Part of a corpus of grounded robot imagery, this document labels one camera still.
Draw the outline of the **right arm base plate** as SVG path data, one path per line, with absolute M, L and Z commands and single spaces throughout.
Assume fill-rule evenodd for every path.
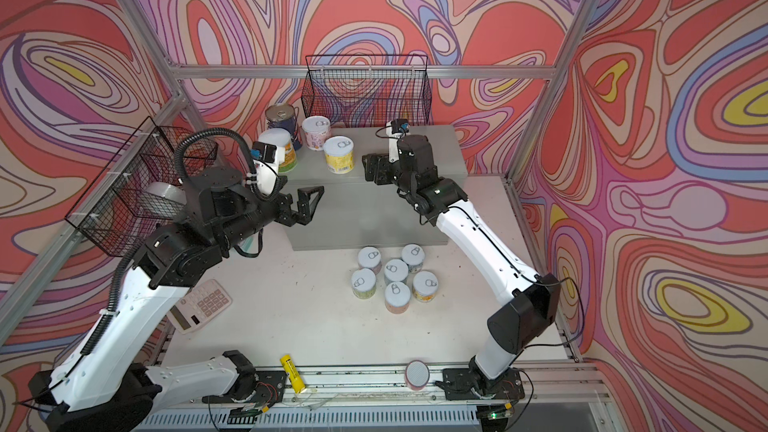
M 517 403 L 526 396 L 520 371 L 508 368 L 499 377 L 487 379 L 479 370 L 445 368 L 435 384 L 449 401 L 502 400 Z

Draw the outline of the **yellow label can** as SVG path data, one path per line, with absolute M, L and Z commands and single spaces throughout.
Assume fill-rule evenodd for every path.
M 431 302 L 436 297 L 438 289 L 439 280 L 434 273 L 422 270 L 414 275 L 412 295 L 416 300 Z
M 323 151 L 328 169 L 334 174 L 346 174 L 354 169 L 354 142 L 346 136 L 328 138 Z

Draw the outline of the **pink label can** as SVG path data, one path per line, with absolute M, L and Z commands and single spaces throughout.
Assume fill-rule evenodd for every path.
M 331 121 L 324 116 L 310 116 L 301 124 L 306 146 L 313 151 L 321 151 L 331 137 Z

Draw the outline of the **grey metal cabinet box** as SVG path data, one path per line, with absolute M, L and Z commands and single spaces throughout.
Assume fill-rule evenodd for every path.
M 419 223 L 416 211 L 397 195 L 393 185 L 377 186 L 364 178 L 361 157 L 388 151 L 385 139 L 373 128 L 339 128 L 336 135 L 353 142 L 354 169 L 331 172 L 324 153 L 304 146 L 296 167 L 287 173 L 286 193 L 297 195 L 304 187 L 322 185 L 324 194 L 310 224 L 279 226 L 295 251 L 360 249 L 365 246 L 401 247 L 408 243 L 437 246 L 449 238 L 437 228 Z

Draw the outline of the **white lid can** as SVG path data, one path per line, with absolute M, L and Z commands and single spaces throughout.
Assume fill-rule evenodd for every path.
M 407 244 L 402 248 L 401 260 L 407 265 L 410 273 L 418 273 L 423 268 L 426 253 L 418 244 Z
M 405 283 L 409 276 L 409 267 L 401 259 L 391 259 L 382 268 L 385 284 L 393 282 Z

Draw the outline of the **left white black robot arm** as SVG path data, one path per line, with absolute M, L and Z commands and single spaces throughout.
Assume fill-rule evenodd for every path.
M 190 175 L 187 150 L 213 137 L 232 138 L 246 169 L 216 166 Z M 243 241 L 261 237 L 270 223 L 310 223 L 324 190 L 287 194 L 280 174 L 266 185 L 261 173 L 275 173 L 276 166 L 253 155 L 245 139 L 226 128 L 186 136 L 173 165 L 186 197 L 181 212 L 120 260 L 107 305 L 71 355 L 30 380 L 27 406 L 43 413 L 51 431 L 130 431 L 148 416 L 192 399 L 244 402 L 257 390 L 253 364 L 236 350 L 174 367 L 147 367 L 136 355 L 209 269 L 241 254 Z

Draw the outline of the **pink calculator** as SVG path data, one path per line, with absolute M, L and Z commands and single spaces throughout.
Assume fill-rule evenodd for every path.
M 233 301 L 214 279 L 199 283 L 171 307 L 166 317 L 181 334 L 196 332 L 219 316 Z

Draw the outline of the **silver tape roll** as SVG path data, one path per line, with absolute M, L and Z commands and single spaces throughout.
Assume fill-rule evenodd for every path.
M 163 201 L 179 205 L 186 204 L 184 191 L 166 182 L 152 182 L 145 187 L 141 199 L 146 204 L 159 204 Z

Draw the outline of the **green label can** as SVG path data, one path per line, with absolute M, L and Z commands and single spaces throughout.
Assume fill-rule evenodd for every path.
M 372 298 L 377 289 L 376 273 L 369 268 L 355 271 L 350 279 L 353 294 L 361 300 Z

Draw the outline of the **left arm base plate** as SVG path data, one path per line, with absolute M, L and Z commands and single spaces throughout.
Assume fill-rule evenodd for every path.
M 223 396 L 205 396 L 201 401 L 204 404 L 274 406 L 283 401 L 287 382 L 287 374 L 282 370 L 257 369 L 252 377 L 239 379 L 233 392 Z

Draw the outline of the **pink tape roll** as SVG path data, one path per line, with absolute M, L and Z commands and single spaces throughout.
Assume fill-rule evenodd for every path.
M 425 362 L 412 360 L 406 365 L 404 377 L 409 389 L 420 391 L 429 384 L 431 374 Z

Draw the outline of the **back left pink can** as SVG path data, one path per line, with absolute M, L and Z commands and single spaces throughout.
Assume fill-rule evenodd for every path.
M 378 248 L 366 246 L 358 252 L 357 262 L 361 269 L 370 269 L 378 274 L 382 267 L 382 254 Z

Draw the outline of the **yellow glue tube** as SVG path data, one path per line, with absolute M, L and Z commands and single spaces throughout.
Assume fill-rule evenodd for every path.
M 280 358 L 280 363 L 289 379 L 289 382 L 291 384 L 291 387 L 294 393 L 297 395 L 302 394 L 306 390 L 306 385 L 296 365 L 294 364 L 294 361 L 291 355 L 284 354 Z

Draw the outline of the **back right white lid can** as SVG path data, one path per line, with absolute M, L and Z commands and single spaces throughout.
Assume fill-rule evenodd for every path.
M 410 273 L 418 273 L 423 268 L 426 253 L 418 244 L 407 244 L 402 248 L 401 260 L 407 265 Z

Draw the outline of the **green yellow peach can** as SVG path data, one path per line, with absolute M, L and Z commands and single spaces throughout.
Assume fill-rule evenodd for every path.
M 273 145 L 277 148 L 278 152 L 282 152 L 278 160 L 278 171 L 280 173 L 288 173 L 295 168 L 297 155 L 293 146 L 292 136 L 287 130 L 283 128 L 267 129 L 258 136 L 258 141 Z

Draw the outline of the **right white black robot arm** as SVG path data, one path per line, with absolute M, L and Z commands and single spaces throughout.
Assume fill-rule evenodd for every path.
M 525 347 L 554 323 L 560 281 L 515 255 L 481 218 L 467 193 L 439 174 L 427 137 L 392 138 L 389 152 L 366 154 L 362 165 L 366 181 L 395 186 L 422 221 L 458 246 L 500 304 L 487 319 L 490 338 L 468 363 L 469 385 L 457 390 L 490 396 Z

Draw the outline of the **center white lid can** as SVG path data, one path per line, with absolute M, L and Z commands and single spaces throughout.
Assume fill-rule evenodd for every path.
M 409 267 L 401 259 L 391 259 L 382 268 L 385 284 L 393 282 L 405 283 L 409 276 Z

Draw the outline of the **dark blue tin can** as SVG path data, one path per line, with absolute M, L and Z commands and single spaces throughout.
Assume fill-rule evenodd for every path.
M 267 127 L 269 129 L 283 129 L 290 133 L 293 148 L 300 150 L 302 147 L 298 131 L 296 108 L 289 104 L 274 104 L 265 111 Z

